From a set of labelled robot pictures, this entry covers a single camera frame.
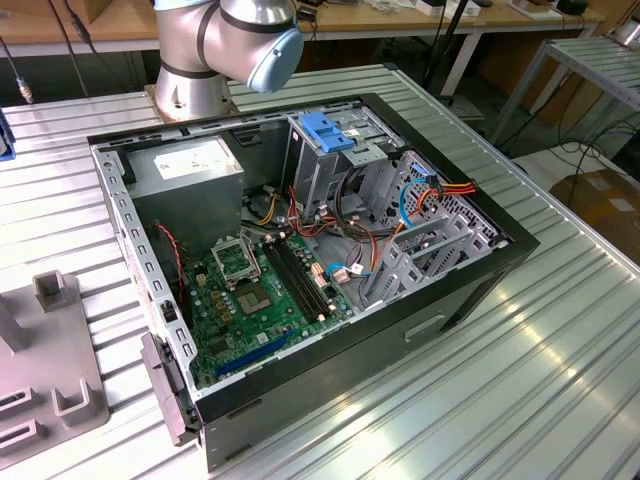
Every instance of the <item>motherboard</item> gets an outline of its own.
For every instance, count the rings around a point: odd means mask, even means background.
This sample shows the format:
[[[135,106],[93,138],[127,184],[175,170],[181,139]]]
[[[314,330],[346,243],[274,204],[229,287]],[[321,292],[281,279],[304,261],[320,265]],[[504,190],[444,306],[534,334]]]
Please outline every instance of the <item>motherboard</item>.
[[[185,266],[191,334],[198,348],[191,370],[198,388],[353,315],[340,287],[319,271],[304,239],[278,240],[249,246],[240,237]],[[254,265],[259,273],[251,273]]]

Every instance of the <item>metal shelf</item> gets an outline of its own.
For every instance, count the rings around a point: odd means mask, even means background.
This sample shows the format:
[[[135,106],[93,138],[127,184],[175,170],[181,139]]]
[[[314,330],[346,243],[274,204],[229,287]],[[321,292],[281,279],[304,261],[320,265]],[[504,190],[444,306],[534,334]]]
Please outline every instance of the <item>metal shelf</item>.
[[[568,71],[572,71],[634,110],[640,110],[640,52],[630,50],[605,37],[548,40],[540,45],[520,82],[502,108],[497,126],[491,135],[492,143],[495,144],[500,138],[500,134],[509,123],[515,109],[518,108],[525,92],[549,58],[556,60],[561,67],[554,75],[555,81],[550,82],[552,88],[545,89],[536,101],[536,105],[543,105],[561,78]],[[610,110],[611,108],[606,109],[606,115]],[[597,121],[594,125],[597,126],[600,123],[601,121]]]

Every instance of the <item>green circuit board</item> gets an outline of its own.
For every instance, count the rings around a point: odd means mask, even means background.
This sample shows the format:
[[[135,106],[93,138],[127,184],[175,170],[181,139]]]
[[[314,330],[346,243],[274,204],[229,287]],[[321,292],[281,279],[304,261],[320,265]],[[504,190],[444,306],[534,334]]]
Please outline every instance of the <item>green circuit board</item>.
[[[313,281],[310,265],[317,260],[304,240],[292,236],[286,243],[299,258],[299,267]],[[314,284],[322,298],[335,309],[324,321],[307,320],[262,246],[254,245],[253,252],[260,267],[260,277],[255,282],[240,282],[233,290],[227,288],[213,255],[184,267],[192,305],[193,326],[190,331],[198,348],[191,369],[198,388],[212,385],[234,371],[263,360],[273,351],[288,348],[325,331],[353,314],[351,304],[336,285],[330,284],[327,289],[320,290]],[[246,266],[238,259],[233,262]],[[200,276],[198,282],[196,277],[199,274],[206,279]],[[273,351],[260,354],[261,349]],[[229,362],[247,354],[257,357],[230,372],[220,373],[221,368],[230,365]]]

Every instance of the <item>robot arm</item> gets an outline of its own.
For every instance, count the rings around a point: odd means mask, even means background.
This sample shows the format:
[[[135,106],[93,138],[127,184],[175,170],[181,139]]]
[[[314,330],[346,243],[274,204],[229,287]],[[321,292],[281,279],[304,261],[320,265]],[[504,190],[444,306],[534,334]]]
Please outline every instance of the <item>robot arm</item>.
[[[156,102],[180,120],[224,113],[226,78],[271,93],[304,45],[289,0],[156,0],[162,67]]]

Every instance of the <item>blue pci express slot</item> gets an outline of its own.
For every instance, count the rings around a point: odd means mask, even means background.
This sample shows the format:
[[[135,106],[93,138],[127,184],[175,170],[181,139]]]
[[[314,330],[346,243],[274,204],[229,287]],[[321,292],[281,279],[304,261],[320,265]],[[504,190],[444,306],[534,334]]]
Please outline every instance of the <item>blue pci express slot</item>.
[[[287,343],[287,338],[293,335],[294,332],[295,330],[291,330],[282,335],[280,338],[276,338],[266,345],[258,347],[255,350],[250,351],[249,353],[245,353],[241,357],[235,358],[225,363],[224,365],[216,367],[216,375],[224,375],[225,373],[233,372],[234,370],[253,363],[259,358],[264,357],[265,355],[273,353],[276,350],[280,350],[282,347],[284,347],[284,344]]]

